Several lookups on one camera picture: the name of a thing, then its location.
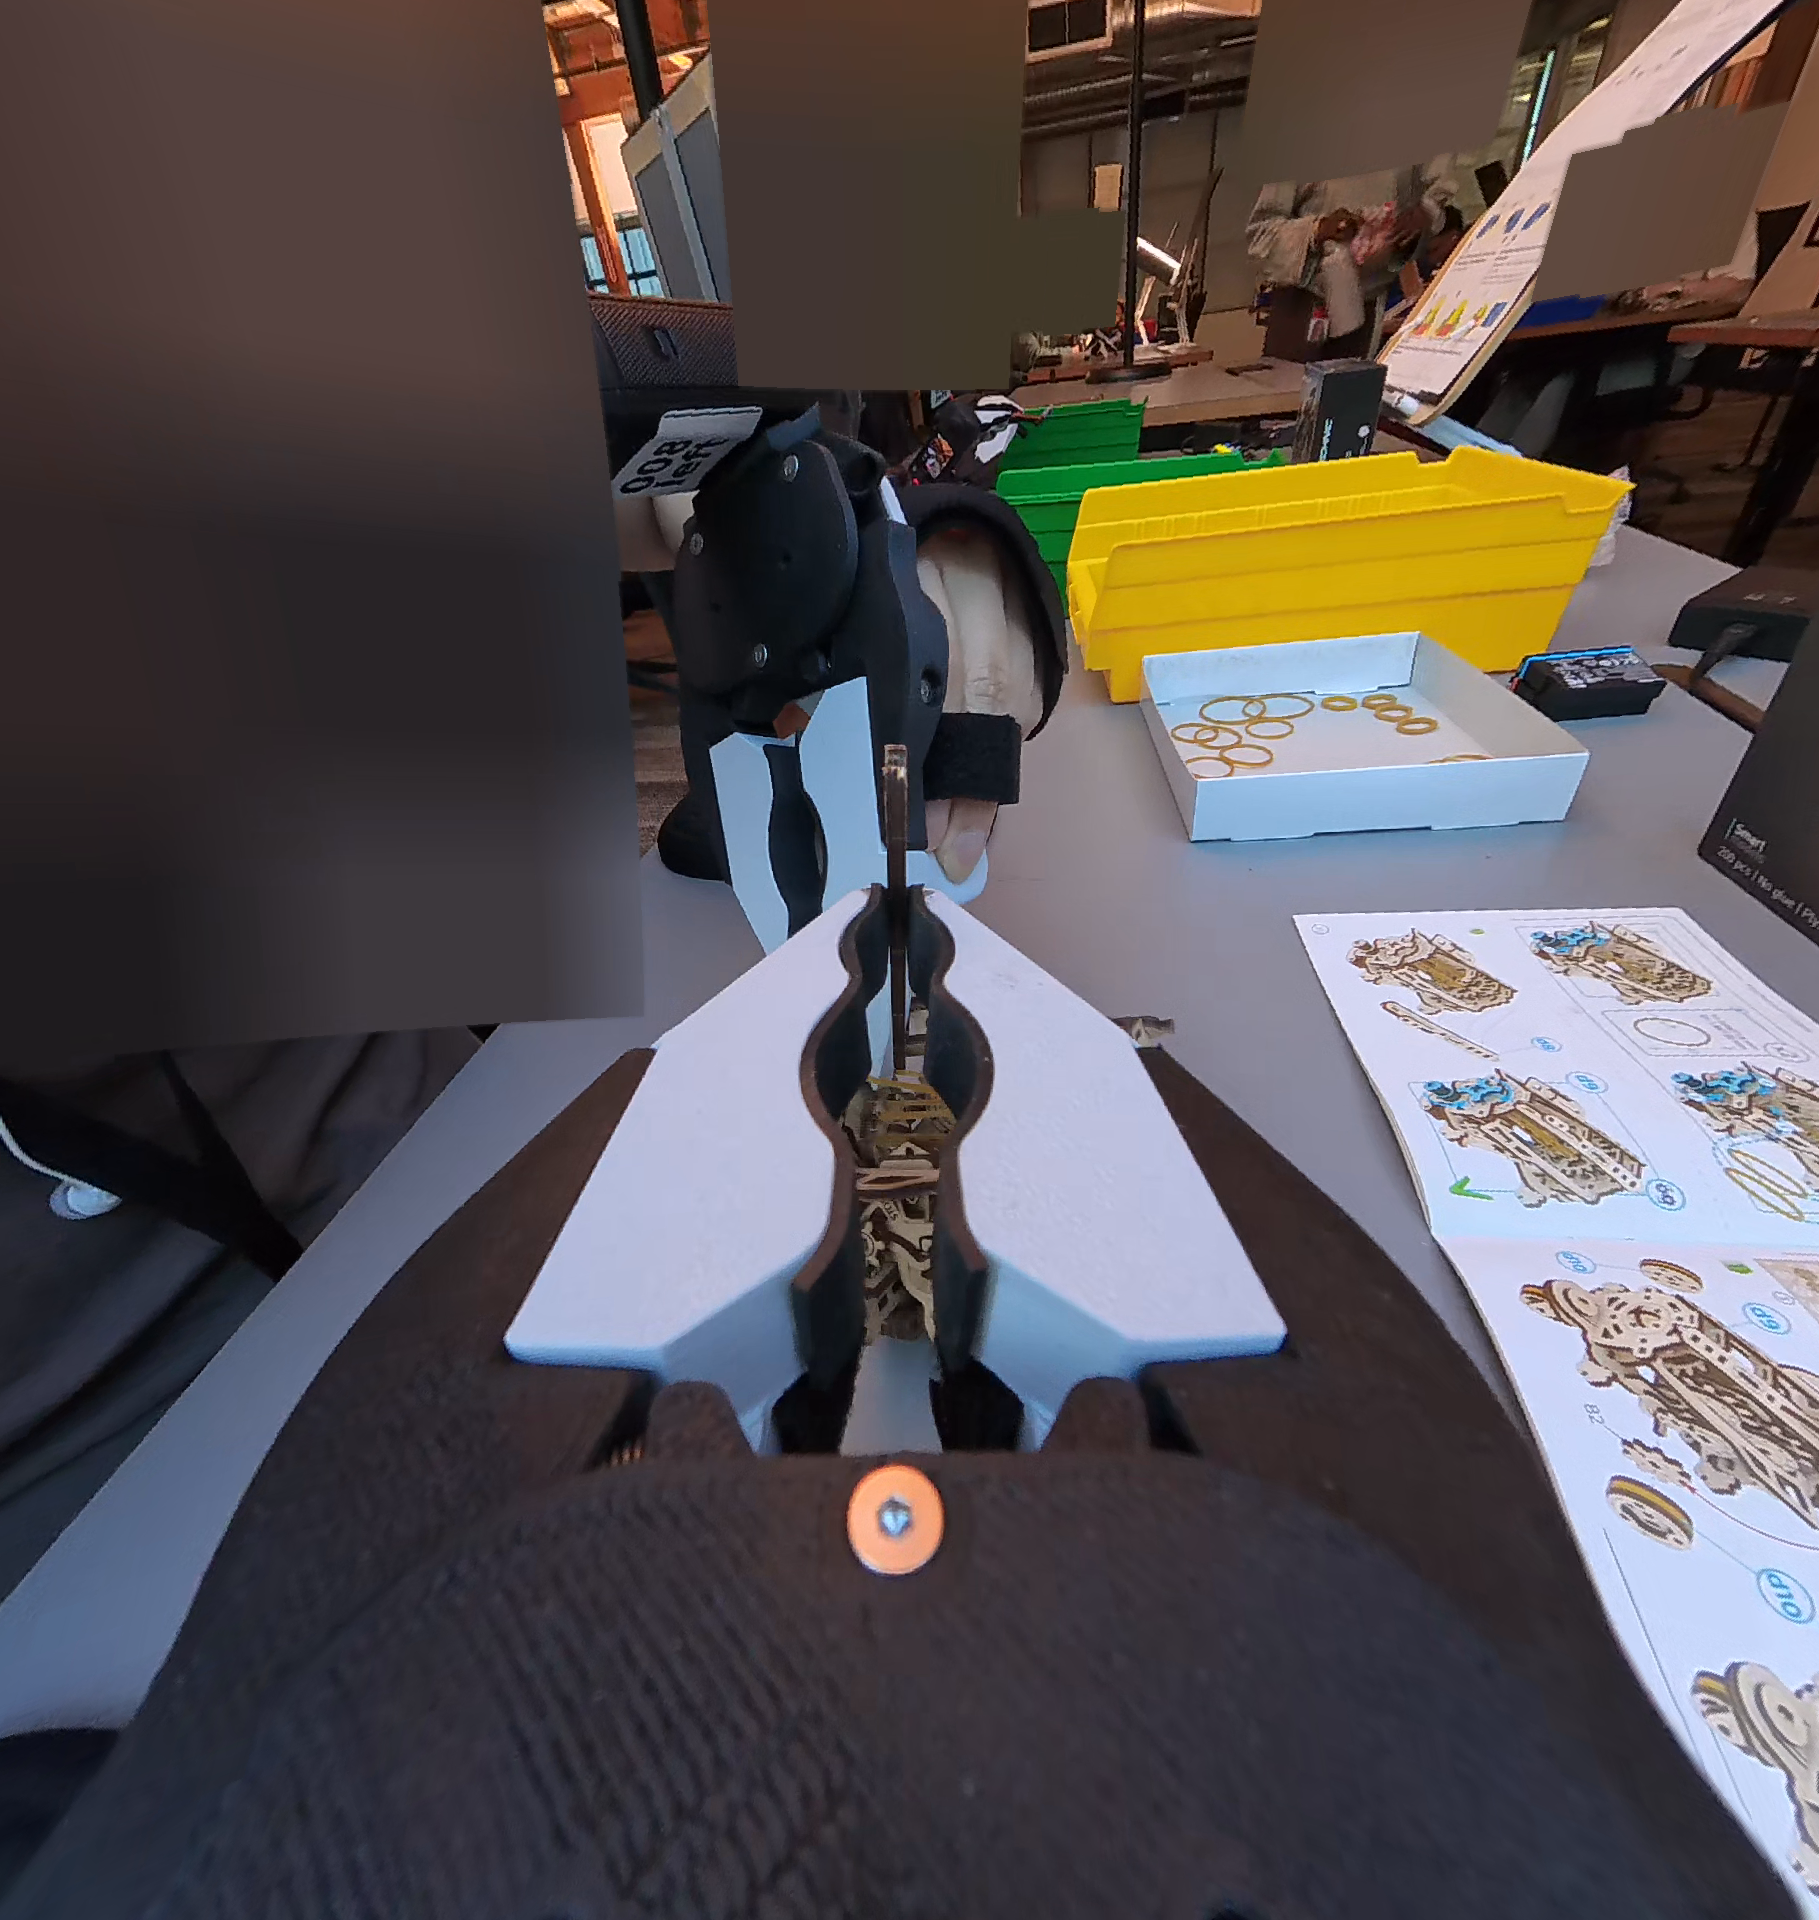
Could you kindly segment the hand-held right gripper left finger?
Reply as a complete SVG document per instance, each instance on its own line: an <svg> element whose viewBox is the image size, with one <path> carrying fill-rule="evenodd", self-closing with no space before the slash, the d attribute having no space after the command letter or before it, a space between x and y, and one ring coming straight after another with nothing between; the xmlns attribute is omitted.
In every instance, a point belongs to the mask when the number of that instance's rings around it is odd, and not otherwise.
<svg viewBox="0 0 1819 1920"><path fill-rule="evenodd" d="M784 1286L830 1221L804 1045L845 992L841 927L860 903L821 907L656 1039L510 1320L513 1362L704 1376L753 1447L782 1447L771 1413L804 1374Z"/></svg>

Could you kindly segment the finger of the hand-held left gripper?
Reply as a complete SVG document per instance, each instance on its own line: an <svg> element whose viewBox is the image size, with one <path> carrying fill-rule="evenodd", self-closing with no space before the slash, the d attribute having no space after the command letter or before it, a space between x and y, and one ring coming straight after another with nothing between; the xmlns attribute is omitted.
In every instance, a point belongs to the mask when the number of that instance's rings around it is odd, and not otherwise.
<svg viewBox="0 0 1819 1920"><path fill-rule="evenodd" d="M884 878L869 685L830 685L782 745L782 895L789 927Z"/></svg>
<svg viewBox="0 0 1819 1920"><path fill-rule="evenodd" d="M804 788L804 734L723 734L713 751L713 804L727 892L762 954L821 910L821 816Z"/></svg>

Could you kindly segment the black model kit box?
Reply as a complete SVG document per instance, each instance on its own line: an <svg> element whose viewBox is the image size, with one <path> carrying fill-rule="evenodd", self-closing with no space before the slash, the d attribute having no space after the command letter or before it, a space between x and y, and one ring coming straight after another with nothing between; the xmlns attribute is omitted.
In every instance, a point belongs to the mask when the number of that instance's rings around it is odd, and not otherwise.
<svg viewBox="0 0 1819 1920"><path fill-rule="evenodd" d="M1819 615L1697 851L1819 946Z"/></svg>

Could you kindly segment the person's left hand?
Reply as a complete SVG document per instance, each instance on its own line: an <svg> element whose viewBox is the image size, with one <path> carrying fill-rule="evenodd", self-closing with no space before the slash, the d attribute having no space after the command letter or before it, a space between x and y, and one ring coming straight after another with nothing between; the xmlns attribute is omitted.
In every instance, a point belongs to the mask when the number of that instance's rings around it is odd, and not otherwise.
<svg viewBox="0 0 1819 1920"><path fill-rule="evenodd" d="M946 615L946 716L1007 716L1020 728L1044 721L1031 619L1015 597L1015 566L991 525L942 525L916 547L923 597ZM946 878L967 878L991 845L995 804L929 804L929 851Z"/></svg>

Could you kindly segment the green plastic bin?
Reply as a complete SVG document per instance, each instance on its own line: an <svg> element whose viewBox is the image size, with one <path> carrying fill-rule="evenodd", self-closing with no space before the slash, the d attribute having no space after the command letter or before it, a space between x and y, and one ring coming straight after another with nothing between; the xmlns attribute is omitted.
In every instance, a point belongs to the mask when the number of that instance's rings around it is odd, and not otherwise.
<svg viewBox="0 0 1819 1920"><path fill-rule="evenodd" d="M1080 399L1051 408L1020 408L995 477L1037 462L1121 462L1141 459L1141 399Z"/></svg>
<svg viewBox="0 0 1819 1920"><path fill-rule="evenodd" d="M998 462L995 491L1020 515L1058 591L1066 597L1066 555L1071 555L1071 532L1080 532L1080 506L1087 487L1227 477L1227 469L1273 469L1273 462L1290 462L1290 449L1134 452L1134 459L1020 462L1020 469Z"/></svg>

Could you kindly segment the grey computer monitor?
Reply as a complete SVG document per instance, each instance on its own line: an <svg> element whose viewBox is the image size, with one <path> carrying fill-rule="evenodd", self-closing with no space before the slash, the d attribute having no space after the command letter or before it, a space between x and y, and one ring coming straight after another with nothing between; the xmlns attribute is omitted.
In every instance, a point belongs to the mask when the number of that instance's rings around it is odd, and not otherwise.
<svg viewBox="0 0 1819 1920"><path fill-rule="evenodd" d="M713 57L625 138L625 169L668 301L727 304Z"/></svg>

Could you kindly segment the loose rubber bands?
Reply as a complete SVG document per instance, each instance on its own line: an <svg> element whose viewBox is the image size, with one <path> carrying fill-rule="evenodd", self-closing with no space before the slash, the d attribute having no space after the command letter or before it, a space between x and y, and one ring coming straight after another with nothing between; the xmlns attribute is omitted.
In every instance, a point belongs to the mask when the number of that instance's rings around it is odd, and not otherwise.
<svg viewBox="0 0 1819 1920"><path fill-rule="evenodd" d="M1167 705L1167 728L1193 781L1348 775L1488 758L1432 705L1397 689L1265 689Z"/></svg>

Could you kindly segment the yellow plastic bin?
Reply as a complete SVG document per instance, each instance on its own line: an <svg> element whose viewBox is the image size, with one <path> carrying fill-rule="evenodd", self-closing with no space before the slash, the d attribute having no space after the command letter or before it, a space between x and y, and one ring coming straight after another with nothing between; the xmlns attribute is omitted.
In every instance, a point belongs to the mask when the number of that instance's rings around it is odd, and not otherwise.
<svg viewBox="0 0 1819 1920"><path fill-rule="evenodd" d="M1548 583L1578 583L1620 498L1625 477L1488 449L1130 480L1083 498L1066 583L1093 586L1116 547L1185 534L1281 534L1281 556L1548 547Z"/></svg>
<svg viewBox="0 0 1819 1920"><path fill-rule="evenodd" d="M1066 615L1110 705L1167 651L1421 632L1476 670L1543 651L1594 566L1597 525L1520 534L1476 525L1437 555L1343 555L1348 532L1121 542L1066 566Z"/></svg>

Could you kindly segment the assembly instruction sheet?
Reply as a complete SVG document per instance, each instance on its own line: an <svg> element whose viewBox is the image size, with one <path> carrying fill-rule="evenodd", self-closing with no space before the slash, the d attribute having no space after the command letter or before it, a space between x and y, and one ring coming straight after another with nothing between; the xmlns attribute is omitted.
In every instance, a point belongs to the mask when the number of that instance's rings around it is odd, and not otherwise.
<svg viewBox="0 0 1819 1920"><path fill-rule="evenodd" d="M1300 941L1625 1657L1819 1914L1819 1025L1673 907Z"/></svg>

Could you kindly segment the white cardboard tray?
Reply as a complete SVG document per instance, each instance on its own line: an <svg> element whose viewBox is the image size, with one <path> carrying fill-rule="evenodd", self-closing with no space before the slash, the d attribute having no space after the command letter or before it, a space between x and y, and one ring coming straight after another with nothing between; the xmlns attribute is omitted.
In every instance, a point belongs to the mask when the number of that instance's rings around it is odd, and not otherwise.
<svg viewBox="0 0 1819 1920"><path fill-rule="evenodd" d="M1453 721L1488 758L1348 775L1193 781L1167 705L1265 689L1397 689ZM1160 751L1186 842L1302 842L1353 832L1552 822L1589 775L1589 745L1432 637L1325 637L1273 647L1167 651L1141 663L1144 728Z"/></svg>

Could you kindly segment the small black carton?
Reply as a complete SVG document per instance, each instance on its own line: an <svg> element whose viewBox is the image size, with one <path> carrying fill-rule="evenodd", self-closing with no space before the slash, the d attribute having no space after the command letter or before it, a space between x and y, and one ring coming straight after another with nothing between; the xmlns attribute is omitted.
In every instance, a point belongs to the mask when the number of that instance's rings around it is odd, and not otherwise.
<svg viewBox="0 0 1819 1920"><path fill-rule="evenodd" d="M1292 462L1363 459L1379 449L1385 369L1379 357L1310 357Z"/></svg>

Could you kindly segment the black blue-edged battery pack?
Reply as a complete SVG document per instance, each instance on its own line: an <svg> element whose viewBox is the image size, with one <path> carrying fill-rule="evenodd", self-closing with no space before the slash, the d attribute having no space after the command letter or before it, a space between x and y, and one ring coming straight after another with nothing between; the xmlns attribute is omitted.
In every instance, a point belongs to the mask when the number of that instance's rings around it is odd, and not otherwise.
<svg viewBox="0 0 1819 1920"><path fill-rule="evenodd" d="M1520 659L1507 689L1552 727L1645 716L1665 674L1637 647Z"/></svg>

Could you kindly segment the illustrated poster board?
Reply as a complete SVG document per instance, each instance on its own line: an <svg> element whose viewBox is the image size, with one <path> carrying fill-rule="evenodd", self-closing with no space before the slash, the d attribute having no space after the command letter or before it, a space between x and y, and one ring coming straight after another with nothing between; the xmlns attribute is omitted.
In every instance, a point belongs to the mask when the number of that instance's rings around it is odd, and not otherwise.
<svg viewBox="0 0 1819 1920"><path fill-rule="evenodd" d="M1520 162L1520 174L1465 232L1383 354L1385 408L1437 418L1473 369L1524 315L1569 152L1611 147L1685 99L1730 52L1756 37L1782 0L1683 0L1594 93Z"/></svg>

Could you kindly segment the black power adapter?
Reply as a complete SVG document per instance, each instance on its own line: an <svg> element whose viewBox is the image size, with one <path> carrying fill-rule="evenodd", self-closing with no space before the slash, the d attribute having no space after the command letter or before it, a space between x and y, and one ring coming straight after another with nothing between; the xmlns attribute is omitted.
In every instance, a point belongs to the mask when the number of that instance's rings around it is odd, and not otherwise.
<svg viewBox="0 0 1819 1920"><path fill-rule="evenodd" d="M1819 572L1748 566L1730 583L1683 604L1671 625L1673 651L1717 659L1777 659L1787 663L1819 615Z"/></svg>

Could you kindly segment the background wooden desk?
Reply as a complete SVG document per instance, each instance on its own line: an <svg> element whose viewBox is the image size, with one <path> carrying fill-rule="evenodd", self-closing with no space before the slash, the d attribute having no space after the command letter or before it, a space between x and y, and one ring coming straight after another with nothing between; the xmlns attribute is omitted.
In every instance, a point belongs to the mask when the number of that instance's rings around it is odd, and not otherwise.
<svg viewBox="0 0 1819 1920"><path fill-rule="evenodd" d="M1748 572L1761 566L1768 534L1787 525L1794 506L1814 462L1819 462L1819 308L1787 308L1787 315L1756 315L1741 318L1737 301L1683 301L1683 304L1641 304L1641 308L1597 308L1581 318L1552 318L1507 332L1507 344L1548 344L1548 339L1613 339L1613 332L1641 332L1665 339L1661 354L1673 348L1705 348L1730 366L1693 369L1693 388L1712 399L1712 388L1737 388L1737 357L1761 354L1787 357L1787 375L1777 375L1777 399L1787 399L1777 444L1741 498L1737 532L1723 534L1717 556Z"/></svg>

